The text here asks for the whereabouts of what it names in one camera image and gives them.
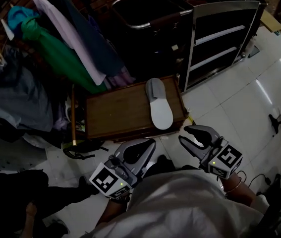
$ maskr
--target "brown wooden drawer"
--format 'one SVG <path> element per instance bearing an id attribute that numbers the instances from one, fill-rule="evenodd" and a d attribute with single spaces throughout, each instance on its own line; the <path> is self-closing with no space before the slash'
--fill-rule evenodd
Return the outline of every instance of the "brown wooden drawer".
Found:
<path id="1" fill-rule="evenodd" d="M 179 131 L 187 118 L 177 81 L 173 76 L 161 78 L 173 113 L 167 130 L 157 129 L 151 121 L 146 82 L 129 85 L 86 99 L 85 130 L 87 138 L 126 141 Z"/>

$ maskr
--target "gray slipper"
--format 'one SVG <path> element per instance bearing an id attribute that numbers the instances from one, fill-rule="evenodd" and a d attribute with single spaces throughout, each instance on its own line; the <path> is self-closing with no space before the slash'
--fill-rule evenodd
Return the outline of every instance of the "gray slipper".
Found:
<path id="1" fill-rule="evenodd" d="M 149 79 L 146 83 L 146 94 L 155 127 L 168 129 L 173 123 L 173 114 L 167 101 L 164 83 L 158 78 Z"/>

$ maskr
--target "pink shirt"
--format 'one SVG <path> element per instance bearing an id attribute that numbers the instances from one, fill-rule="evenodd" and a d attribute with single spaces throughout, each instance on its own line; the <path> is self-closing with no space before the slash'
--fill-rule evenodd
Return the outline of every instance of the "pink shirt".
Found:
<path id="1" fill-rule="evenodd" d="M 67 45 L 75 50 L 95 84 L 100 85 L 106 75 L 96 69 L 89 52 L 85 48 L 82 39 L 73 25 L 48 0 L 33 1 L 37 8 L 43 11 L 49 17 Z"/>

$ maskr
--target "green cloth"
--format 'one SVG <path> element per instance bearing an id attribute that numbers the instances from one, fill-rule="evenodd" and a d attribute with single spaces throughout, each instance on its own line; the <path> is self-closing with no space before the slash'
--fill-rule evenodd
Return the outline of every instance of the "green cloth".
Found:
<path id="1" fill-rule="evenodd" d="M 31 42 L 54 72 L 67 76 L 73 83 L 82 86 L 92 94 L 107 91 L 104 83 L 99 86 L 94 83 L 75 51 L 49 34 L 47 29 L 39 26 L 37 18 L 38 16 L 31 16 L 23 20 L 22 38 Z"/>

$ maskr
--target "white shirt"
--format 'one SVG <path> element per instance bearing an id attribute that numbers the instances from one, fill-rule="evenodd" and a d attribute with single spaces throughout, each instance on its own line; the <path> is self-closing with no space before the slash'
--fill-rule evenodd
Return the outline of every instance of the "white shirt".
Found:
<path id="1" fill-rule="evenodd" d="M 246 237 L 263 214 L 225 198 L 220 186 L 200 170 L 145 178 L 126 213 L 82 238 Z"/>
<path id="2" fill-rule="evenodd" d="M 67 45 L 75 50 L 95 84 L 100 85 L 106 75 L 98 71 L 95 67 L 89 52 L 85 48 L 74 26 L 48 0 L 33 0 L 33 2 L 40 11 L 43 11 L 49 17 Z"/>

